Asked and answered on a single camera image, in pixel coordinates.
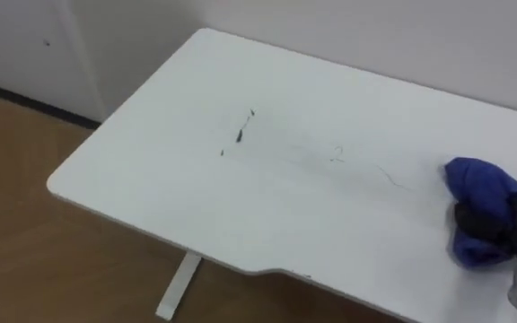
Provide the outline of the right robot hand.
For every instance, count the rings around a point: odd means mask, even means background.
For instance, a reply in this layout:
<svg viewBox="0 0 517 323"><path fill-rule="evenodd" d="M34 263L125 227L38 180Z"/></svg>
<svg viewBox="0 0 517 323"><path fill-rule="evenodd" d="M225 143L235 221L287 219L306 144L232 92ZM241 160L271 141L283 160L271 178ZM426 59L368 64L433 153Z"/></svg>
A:
<svg viewBox="0 0 517 323"><path fill-rule="evenodd" d="M464 267L493 266L517 259L517 192L506 199L506 206L507 219L477 210L467 202L454 206L452 251Z"/></svg>

